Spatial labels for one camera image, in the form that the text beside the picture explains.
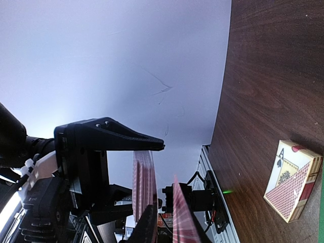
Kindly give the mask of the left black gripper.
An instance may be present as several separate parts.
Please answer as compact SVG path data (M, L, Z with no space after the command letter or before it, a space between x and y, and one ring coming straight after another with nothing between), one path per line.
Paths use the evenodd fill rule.
M74 216L102 225L132 214L131 205L116 205L129 188L110 184L108 151L161 151L164 140L136 132L110 117L61 125L54 130L60 176L69 181Z

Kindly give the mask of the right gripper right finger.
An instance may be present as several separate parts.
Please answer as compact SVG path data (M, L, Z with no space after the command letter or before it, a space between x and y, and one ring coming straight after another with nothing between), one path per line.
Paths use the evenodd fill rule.
M189 229L192 235L192 242L212 243L204 232L194 212L189 209Z

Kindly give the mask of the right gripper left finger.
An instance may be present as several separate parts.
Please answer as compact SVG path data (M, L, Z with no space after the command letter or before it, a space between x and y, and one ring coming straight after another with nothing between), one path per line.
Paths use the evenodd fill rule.
M148 205L128 242L152 243L157 240L157 204Z

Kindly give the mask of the red card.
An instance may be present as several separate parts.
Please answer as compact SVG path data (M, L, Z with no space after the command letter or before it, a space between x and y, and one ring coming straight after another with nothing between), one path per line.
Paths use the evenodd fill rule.
M174 176L173 183L173 242L201 242L192 213L176 176Z

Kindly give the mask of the red backed card deck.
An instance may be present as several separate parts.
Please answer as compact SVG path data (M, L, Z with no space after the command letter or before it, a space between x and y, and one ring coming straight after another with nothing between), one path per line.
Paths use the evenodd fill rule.
M157 185L151 151L133 153L132 209L137 223L148 205L157 204Z

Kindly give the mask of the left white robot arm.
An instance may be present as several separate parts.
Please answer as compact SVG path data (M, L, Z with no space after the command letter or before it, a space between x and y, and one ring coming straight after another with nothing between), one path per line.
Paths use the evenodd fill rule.
M129 242L156 242L158 199L153 151L163 140L138 133L109 118L55 128L51 139L28 136L1 107L1 177L11 182L4 207L18 193L24 215L12 242L76 242L87 229L133 215ZM108 151L134 153L133 188L109 182Z

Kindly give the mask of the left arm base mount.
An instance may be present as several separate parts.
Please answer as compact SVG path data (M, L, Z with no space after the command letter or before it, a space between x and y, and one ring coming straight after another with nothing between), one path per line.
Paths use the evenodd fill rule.
M196 178L202 181L203 189L192 189L190 183ZM189 209L193 212L204 212L207 216L205 231L208 231L213 225L218 234L222 233L229 223L229 217L222 201L222 193L218 190L212 171L208 170L204 178L197 171L187 183L180 183L180 187Z

